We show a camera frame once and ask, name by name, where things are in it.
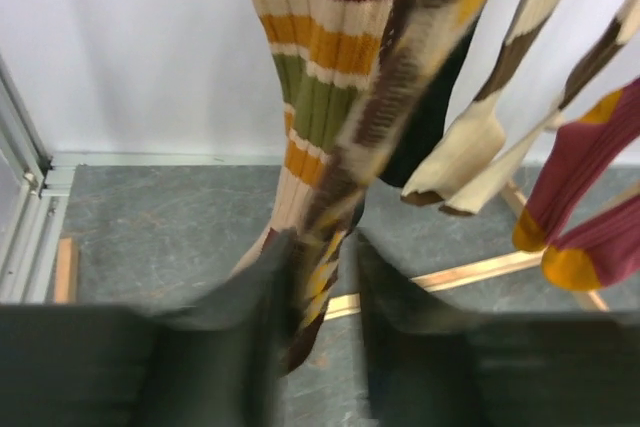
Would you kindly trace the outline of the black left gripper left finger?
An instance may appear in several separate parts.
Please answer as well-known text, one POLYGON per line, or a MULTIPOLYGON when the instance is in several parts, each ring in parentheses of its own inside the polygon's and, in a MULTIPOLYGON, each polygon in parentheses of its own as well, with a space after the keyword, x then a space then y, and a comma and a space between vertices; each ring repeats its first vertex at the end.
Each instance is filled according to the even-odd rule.
POLYGON ((189 304, 1 309, 5 426, 271 426, 291 232, 189 304))

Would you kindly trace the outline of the black white striped sock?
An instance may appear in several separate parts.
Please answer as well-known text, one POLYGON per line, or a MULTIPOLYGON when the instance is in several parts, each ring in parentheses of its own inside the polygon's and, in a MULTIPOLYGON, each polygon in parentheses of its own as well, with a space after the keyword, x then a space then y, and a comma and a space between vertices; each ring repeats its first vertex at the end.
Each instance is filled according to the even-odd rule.
POLYGON ((403 187, 441 140, 451 93, 466 59, 477 23, 475 21, 471 25, 420 97, 402 138, 379 175, 379 179, 387 185, 403 187))

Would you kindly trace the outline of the brown striped sock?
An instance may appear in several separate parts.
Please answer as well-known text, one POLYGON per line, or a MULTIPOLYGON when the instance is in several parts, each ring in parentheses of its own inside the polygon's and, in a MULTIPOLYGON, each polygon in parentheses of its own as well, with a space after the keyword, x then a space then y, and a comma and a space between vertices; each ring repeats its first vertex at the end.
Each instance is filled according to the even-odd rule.
POLYGON ((299 226, 335 137, 368 86, 391 0, 252 0, 284 107, 286 153, 270 220, 236 271, 299 226))

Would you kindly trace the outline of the purple striped sock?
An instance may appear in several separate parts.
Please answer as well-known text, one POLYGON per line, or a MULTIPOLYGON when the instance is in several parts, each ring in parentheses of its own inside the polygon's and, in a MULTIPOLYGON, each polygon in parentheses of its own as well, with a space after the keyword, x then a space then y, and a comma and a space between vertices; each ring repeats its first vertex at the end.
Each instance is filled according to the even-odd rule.
POLYGON ((554 240, 542 258, 552 284, 570 291, 610 287, 639 270, 639 196, 554 240))
POLYGON ((514 227, 513 245, 527 252, 548 245, 592 184, 638 136, 638 80, 606 95, 581 118, 560 127, 514 227))

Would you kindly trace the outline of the wooden clothes rack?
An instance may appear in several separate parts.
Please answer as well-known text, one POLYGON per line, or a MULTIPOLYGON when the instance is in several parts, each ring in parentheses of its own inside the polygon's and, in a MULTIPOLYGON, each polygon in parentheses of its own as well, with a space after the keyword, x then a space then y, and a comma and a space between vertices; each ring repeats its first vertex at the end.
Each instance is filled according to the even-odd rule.
MULTIPOLYGON (((513 252, 415 277, 413 281, 427 290, 449 290, 535 267, 541 263, 542 255, 542 252, 513 252)), ((62 238, 58 243, 55 264, 54 300, 57 303, 76 300, 78 261, 79 249, 74 240, 62 238)), ((359 296, 343 295, 329 301, 325 319, 337 319, 358 312, 359 296)))

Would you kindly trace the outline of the beige brown sock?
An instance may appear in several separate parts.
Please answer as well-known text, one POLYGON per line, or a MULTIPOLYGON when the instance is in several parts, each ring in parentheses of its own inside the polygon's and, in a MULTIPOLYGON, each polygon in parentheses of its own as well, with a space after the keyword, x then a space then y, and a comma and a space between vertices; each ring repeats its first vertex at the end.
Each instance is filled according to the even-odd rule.
POLYGON ((506 153, 445 201, 440 211, 452 216, 477 214, 506 186, 537 137, 559 121, 562 111, 629 42, 638 29, 639 0, 624 0, 604 33, 573 68, 545 117, 506 153))
POLYGON ((422 206, 449 199, 501 150, 506 134, 495 114, 497 101, 559 1, 519 1, 489 77, 413 172, 403 201, 422 206))

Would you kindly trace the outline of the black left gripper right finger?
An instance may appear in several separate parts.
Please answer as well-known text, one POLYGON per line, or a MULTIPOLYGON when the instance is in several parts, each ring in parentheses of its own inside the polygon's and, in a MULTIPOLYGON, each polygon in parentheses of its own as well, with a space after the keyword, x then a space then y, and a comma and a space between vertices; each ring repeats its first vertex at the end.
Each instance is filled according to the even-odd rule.
POLYGON ((635 426, 635 312, 451 305, 356 244, 368 404, 382 426, 635 426))

